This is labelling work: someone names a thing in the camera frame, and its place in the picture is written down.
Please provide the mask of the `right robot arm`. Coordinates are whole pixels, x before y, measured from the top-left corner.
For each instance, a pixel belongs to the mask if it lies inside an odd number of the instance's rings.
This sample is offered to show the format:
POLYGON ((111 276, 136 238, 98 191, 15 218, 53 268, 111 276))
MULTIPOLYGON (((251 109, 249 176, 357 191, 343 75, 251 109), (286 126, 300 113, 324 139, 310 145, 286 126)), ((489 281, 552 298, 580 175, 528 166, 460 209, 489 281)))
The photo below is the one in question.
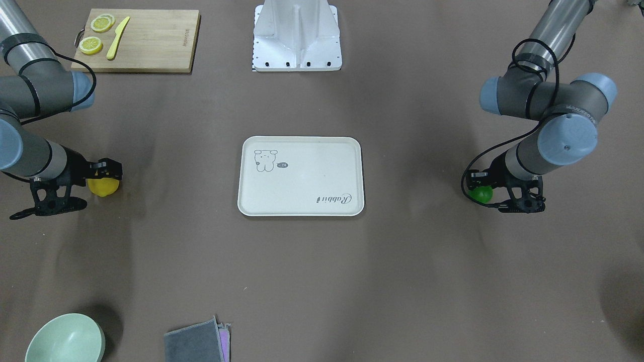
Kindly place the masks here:
POLYGON ((2 1, 2 173, 35 189, 86 185, 88 179, 121 180, 122 165, 109 158, 87 161, 68 147, 26 130, 60 113, 89 108, 97 77, 69 71, 15 1, 2 1))

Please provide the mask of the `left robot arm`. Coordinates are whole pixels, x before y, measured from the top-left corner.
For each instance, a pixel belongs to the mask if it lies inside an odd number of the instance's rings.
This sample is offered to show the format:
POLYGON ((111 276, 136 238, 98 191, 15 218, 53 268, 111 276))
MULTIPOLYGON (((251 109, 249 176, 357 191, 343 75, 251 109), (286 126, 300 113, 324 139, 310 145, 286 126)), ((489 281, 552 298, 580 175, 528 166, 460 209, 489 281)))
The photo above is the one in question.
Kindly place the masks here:
POLYGON ((598 124, 610 111, 617 86, 600 73, 586 73, 569 84, 560 79, 560 64, 594 5, 594 1, 549 2, 529 37, 513 49, 506 73, 485 81, 480 90, 483 110, 537 124, 510 140, 511 148, 487 169, 469 168, 464 175, 469 190, 538 189, 543 175, 594 150, 598 124))

